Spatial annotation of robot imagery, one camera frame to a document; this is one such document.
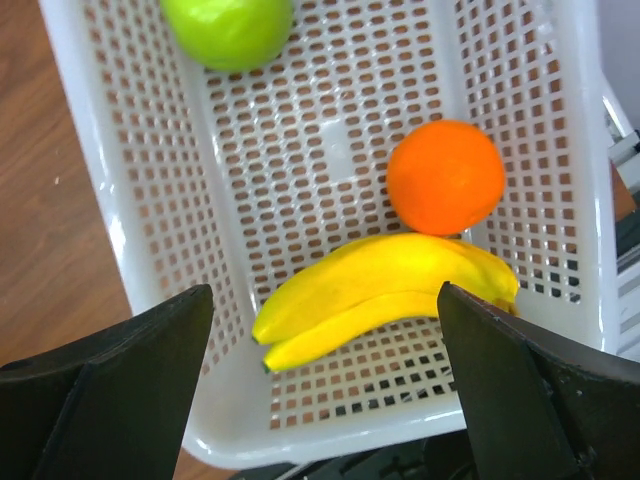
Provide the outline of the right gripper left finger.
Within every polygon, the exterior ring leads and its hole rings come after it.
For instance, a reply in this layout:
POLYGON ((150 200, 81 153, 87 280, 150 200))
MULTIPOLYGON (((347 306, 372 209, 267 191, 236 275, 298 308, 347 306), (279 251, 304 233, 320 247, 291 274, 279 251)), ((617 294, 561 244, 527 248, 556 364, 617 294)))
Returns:
POLYGON ((172 478, 213 312, 197 285, 2 366, 2 478, 172 478))

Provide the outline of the yellow banana bunch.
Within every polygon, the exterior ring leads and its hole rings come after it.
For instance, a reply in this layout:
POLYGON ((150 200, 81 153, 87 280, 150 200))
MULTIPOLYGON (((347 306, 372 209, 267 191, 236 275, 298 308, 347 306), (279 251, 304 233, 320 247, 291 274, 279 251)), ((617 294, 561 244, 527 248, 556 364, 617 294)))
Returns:
POLYGON ((450 282, 509 313, 519 283, 500 258, 459 239, 377 235, 344 245, 285 281, 256 317, 263 364, 280 372, 407 317, 435 317, 450 282))

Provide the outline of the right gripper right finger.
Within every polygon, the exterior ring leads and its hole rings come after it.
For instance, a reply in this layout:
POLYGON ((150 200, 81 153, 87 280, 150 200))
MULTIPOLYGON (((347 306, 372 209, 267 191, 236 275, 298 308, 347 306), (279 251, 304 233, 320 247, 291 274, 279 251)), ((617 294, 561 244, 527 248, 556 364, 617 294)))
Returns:
POLYGON ((638 478, 638 363, 450 283, 437 306, 480 478, 638 478))

